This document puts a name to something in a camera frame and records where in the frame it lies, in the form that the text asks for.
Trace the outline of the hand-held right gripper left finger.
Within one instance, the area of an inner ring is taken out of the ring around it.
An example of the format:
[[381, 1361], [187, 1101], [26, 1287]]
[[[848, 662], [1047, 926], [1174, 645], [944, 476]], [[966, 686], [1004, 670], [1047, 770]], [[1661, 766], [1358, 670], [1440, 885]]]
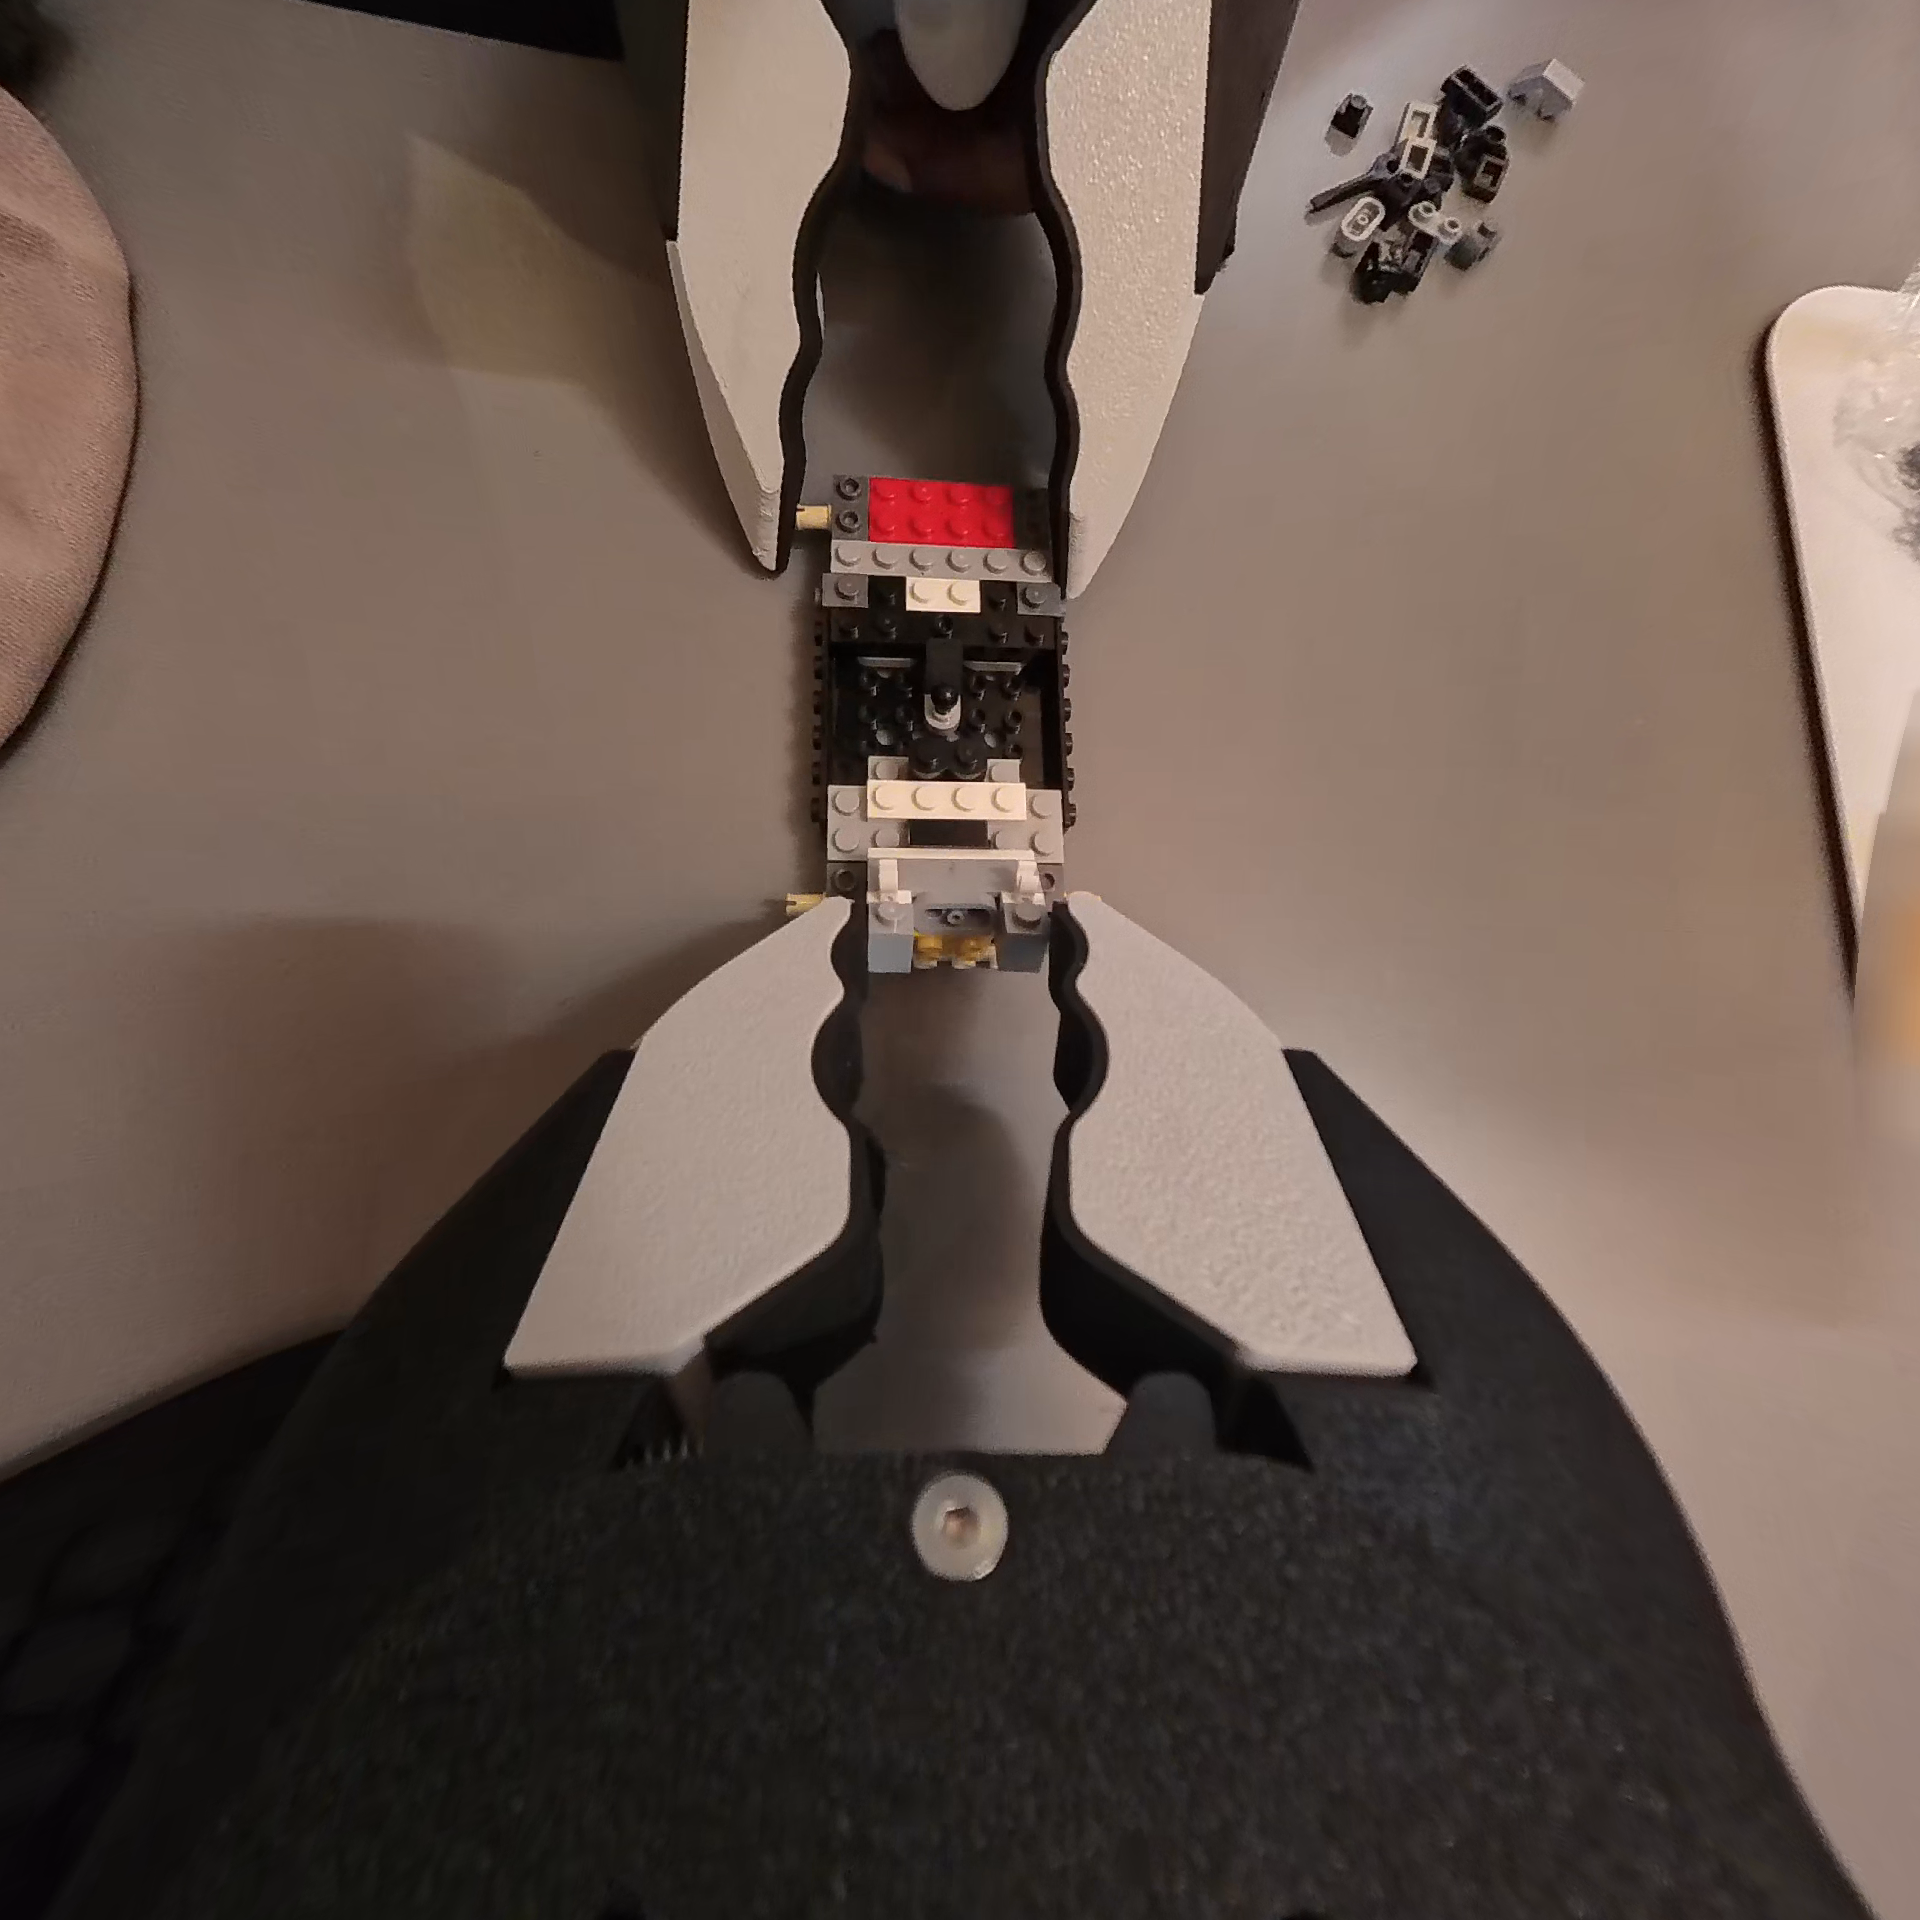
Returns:
[[858, 1127], [870, 939], [822, 900], [639, 1042], [507, 1373], [705, 1373], [705, 1446], [811, 1446], [880, 1328], [884, 1158]]

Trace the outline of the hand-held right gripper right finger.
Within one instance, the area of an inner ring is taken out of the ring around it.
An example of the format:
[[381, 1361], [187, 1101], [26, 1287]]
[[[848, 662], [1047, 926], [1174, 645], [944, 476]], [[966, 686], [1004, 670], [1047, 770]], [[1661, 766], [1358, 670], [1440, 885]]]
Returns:
[[1043, 1322], [1122, 1392], [1109, 1446], [1299, 1446], [1280, 1373], [1404, 1381], [1413, 1345], [1281, 1042], [1105, 906], [1050, 912]]

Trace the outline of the plastic bag of parts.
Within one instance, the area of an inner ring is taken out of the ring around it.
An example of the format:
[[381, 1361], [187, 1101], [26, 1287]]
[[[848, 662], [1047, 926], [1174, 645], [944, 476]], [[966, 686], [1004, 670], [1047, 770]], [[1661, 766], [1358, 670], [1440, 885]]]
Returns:
[[1843, 461], [1895, 511], [1895, 544], [1920, 554], [1920, 272], [1903, 276], [1895, 305], [1874, 324], [1855, 374], [1834, 402]]

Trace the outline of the toy brick car chassis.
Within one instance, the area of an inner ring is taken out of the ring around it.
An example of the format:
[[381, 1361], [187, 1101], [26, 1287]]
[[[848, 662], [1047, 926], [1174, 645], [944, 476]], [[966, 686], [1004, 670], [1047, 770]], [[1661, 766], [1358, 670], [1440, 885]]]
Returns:
[[1043, 971], [1037, 939], [873, 939], [873, 844], [1006, 844], [1066, 862], [1066, 601], [1047, 493], [832, 476], [797, 507], [826, 541], [812, 587], [812, 824], [826, 900], [854, 906], [870, 971]]

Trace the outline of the grey desk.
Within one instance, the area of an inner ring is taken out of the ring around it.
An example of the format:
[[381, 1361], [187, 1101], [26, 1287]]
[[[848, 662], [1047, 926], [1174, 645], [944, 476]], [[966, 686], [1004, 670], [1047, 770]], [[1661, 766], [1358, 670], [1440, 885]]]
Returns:
[[[139, 458], [8, 757], [8, 1459], [347, 1322], [801, 885], [811, 571], [710, 471], [615, 63], [61, 4]], [[1307, 201], [1456, 63], [1497, 250]], [[1866, 1174], [1756, 343], [1912, 264], [1912, 4], [1307, 4], [1073, 621], [1105, 894], [1326, 1064], [1644, 1422], [1912, 1916], [1912, 1189]]]

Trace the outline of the pile of small dark bricks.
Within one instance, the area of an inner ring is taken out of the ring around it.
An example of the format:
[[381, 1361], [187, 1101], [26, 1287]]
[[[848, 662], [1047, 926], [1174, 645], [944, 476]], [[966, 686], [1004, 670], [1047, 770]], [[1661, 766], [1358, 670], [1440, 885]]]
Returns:
[[1497, 250], [1484, 208], [1512, 179], [1512, 123], [1558, 123], [1578, 91], [1573, 63], [1538, 61], [1506, 86], [1456, 63], [1437, 99], [1410, 101], [1383, 155], [1307, 201], [1307, 217], [1326, 223], [1350, 296], [1383, 305], [1413, 296], [1437, 264], [1478, 272]]

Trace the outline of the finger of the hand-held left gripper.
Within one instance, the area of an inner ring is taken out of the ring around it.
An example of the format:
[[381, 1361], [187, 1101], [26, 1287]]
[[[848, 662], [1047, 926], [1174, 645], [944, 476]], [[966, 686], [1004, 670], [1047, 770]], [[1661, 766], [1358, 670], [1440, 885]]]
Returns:
[[684, 4], [668, 276], [747, 554], [781, 566], [781, 390], [801, 350], [801, 217], [842, 155], [848, 41], [822, 0]]
[[1264, 0], [1032, 4], [1047, 331], [1047, 528], [1085, 593], [1162, 450], [1264, 133]]

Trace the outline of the pink cloth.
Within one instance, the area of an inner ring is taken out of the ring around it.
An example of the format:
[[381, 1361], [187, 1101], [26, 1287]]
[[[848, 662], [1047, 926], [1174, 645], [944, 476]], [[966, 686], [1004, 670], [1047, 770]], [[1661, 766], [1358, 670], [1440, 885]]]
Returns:
[[101, 584], [139, 374], [123, 250], [61, 152], [0, 99], [0, 740], [52, 678]]

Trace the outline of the white stand base board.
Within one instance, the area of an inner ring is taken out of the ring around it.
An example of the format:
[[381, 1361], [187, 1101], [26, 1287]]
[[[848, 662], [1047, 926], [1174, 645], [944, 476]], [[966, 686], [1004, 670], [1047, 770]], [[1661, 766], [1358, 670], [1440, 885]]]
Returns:
[[1843, 461], [1834, 402], [1874, 324], [1875, 284], [1795, 296], [1762, 338], [1762, 401], [1806, 713], [1834, 834], [1840, 933], [1855, 979], [1863, 1064], [1912, 1095], [1920, 1064], [1920, 558], [1895, 511]]

